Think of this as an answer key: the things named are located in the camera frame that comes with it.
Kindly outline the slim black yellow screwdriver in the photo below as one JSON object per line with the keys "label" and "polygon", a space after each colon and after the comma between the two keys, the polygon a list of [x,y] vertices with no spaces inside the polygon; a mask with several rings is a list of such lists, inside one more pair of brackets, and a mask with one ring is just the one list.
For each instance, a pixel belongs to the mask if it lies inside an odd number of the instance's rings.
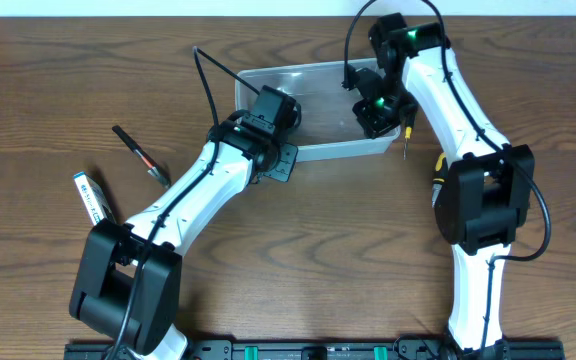
{"label": "slim black yellow screwdriver", "polygon": [[403,159],[407,159],[407,152],[409,147],[409,142],[412,137],[415,120],[416,120],[417,108],[415,106],[410,106],[407,108],[405,115],[405,132],[404,132],[404,145],[403,145]]}

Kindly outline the clear plastic container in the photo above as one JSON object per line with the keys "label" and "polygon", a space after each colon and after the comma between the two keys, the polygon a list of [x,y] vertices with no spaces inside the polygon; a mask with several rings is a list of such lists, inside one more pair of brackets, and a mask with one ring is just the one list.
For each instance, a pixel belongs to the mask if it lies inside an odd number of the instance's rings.
{"label": "clear plastic container", "polygon": [[343,61],[243,70],[238,76],[259,89],[264,85],[293,97],[302,122],[288,141],[298,147],[299,162],[382,154],[400,136],[396,127],[368,138],[352,111],[362,99],[342,87]]}

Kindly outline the stubby yellow black screwdriver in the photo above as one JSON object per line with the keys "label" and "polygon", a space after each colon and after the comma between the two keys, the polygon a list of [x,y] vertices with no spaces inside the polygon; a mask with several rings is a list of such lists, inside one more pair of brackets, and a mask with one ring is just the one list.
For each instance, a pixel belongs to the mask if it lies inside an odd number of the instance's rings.
{"label": "stubby yellow black screwdriver", "polygon": [[432,179],[432,197],[431,203],[432,207],[435,207],[440,191],[446,181],[449,172],[449,163],[447,161],[447,156],[445,152],[442,152],[435,164],[433,179]]}

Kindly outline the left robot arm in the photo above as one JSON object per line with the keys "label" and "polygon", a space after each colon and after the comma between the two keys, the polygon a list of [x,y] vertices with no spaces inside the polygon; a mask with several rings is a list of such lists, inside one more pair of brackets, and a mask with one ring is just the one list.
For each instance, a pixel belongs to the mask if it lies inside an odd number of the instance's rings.
{"label": "left robot arm", "polygon": [[175,325],[183,258],[214,215],[256,176],[285,182],[298,153],[287,137],[302,111],[237,110],[210,129],[198,158],[159,199],[119,224],[92,210],[70,315],[111,337],[85,359],[181,359]]}

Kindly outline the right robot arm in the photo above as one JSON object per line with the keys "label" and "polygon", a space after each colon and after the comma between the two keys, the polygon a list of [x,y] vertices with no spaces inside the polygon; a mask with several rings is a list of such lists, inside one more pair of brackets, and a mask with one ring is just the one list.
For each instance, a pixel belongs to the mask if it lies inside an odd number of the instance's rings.
{"label": "right robot arm", "polygon": [[377,67],[344,65],[343,87],[366,137],[402,127],[412,133],[423,112],[442,154],[432,207],[454,265],[449,345],[459,359],[509,354],[499,320],[503,267],[529,205],[534,156],[513,146],[487,118],[466,85],[439,23],[406,24],[394,13],[368,32]]}

